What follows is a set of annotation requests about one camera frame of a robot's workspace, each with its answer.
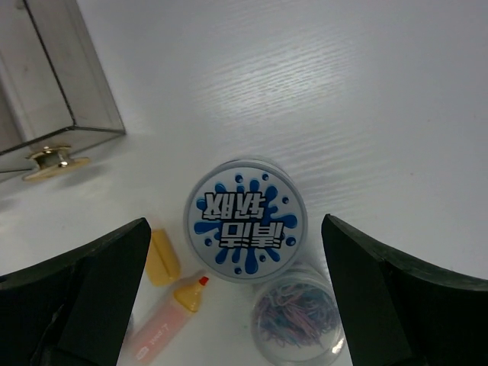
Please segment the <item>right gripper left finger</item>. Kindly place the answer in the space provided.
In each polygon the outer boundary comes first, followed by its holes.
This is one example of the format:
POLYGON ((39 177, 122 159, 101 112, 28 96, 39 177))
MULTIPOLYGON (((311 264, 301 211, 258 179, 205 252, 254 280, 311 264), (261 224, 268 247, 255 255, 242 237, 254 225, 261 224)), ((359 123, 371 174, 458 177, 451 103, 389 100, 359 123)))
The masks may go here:
POLYGON ((141 217, 1 277, 3 365, 115 365, 149 250, 141 217))

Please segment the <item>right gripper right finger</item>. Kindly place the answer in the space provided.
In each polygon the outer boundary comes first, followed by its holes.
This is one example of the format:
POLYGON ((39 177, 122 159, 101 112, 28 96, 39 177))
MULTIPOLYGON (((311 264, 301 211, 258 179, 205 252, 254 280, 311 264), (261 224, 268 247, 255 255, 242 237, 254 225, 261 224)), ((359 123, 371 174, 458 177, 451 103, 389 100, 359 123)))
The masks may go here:
POLYGON ((331 214, 323 248, 354 365, 485 365, 487 282, 390 247, 331 214))

